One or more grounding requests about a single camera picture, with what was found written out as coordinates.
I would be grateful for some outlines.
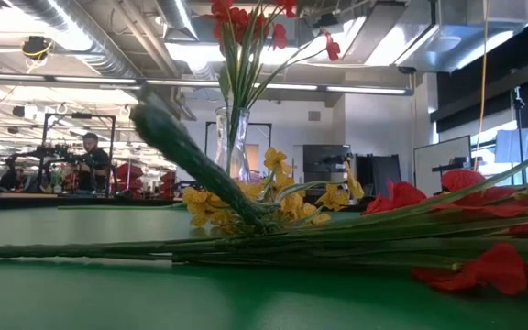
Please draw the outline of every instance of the green table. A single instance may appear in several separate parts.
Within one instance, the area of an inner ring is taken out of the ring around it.
[[[0,211],[0,245],[209,235],[180,211]],[[446,295],[404,274],[0,261],[0,329],[528,329],[528,293]]]

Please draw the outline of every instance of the man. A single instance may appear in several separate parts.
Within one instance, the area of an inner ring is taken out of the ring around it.
[[[99,137],[94,133],[87,133],[82,137],[82,146],[87,154],[93,159],[93,169],[87,164],[79,164],[79,190],[92,192],[94,189],[91,171],[95,179],[95,190],[97,192],[105,189],[109,156],[105,151],[97,147]]]

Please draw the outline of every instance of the table surface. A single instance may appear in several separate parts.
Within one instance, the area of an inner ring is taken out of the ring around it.
[[[175,239],[181,211],[0,211],[0,245]],[[528,329],[528,292],[448,295],[408,274],[0,261],[0,329]]]

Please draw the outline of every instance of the whiteboard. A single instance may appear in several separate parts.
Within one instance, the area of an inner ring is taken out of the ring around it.
[[[454,157],[470,157],[469,136],[458,137],[414,150],[414,186],[427,196],[441,192],[441,176],[433,168],[449,165]]]

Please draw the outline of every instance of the vase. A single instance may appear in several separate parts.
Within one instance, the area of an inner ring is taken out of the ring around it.
[[[221,107],[215,110],[217,125],[217,151],[215,163],[219,165],[232,179],[249,182],[248,155],[246,154],[246,133],[248,132],[249,111],[243,110],[239,116],[236,140],[229,152],[229,128],[231,110]]]

